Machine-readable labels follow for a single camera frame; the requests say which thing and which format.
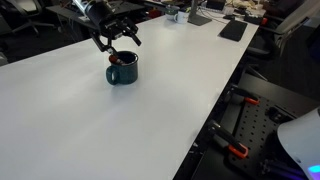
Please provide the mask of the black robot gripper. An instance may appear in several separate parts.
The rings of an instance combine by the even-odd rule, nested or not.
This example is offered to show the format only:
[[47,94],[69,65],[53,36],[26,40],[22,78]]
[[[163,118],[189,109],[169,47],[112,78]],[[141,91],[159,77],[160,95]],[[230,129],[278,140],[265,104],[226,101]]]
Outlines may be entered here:
[[112,40],[116,40],[122,36],[129,36],[140,46],[142,42],[137,37],[138,27],[127,17],[123,19],[102,19],[98,23],[100,34],[108,39],[108,43],[104,44],[100,39],[100,34],[92,32],[90,34],[92,40],[101,52],[108,52],[110,55],[117,56],[117,51],[112,46]]

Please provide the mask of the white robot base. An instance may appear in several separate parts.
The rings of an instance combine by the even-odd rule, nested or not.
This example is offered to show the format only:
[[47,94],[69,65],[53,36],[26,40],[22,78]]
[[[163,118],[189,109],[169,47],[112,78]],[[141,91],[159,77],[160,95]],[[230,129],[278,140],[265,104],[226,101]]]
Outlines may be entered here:
[[309,180],[320,180],[320,108],[282,123],[280,144]]

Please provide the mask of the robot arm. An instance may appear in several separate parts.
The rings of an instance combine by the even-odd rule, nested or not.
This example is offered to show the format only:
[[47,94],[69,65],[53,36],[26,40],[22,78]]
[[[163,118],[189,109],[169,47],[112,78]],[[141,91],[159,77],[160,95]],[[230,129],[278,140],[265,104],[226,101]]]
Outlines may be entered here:
[[137,46],[142,44],[137,37],[138,27],[127,17],[118,19],[111,7],[100,0],[72,0],[83,15],[97,28],[90,34],[101,52],[118,56],[112,41],[122,36],[130,37]]

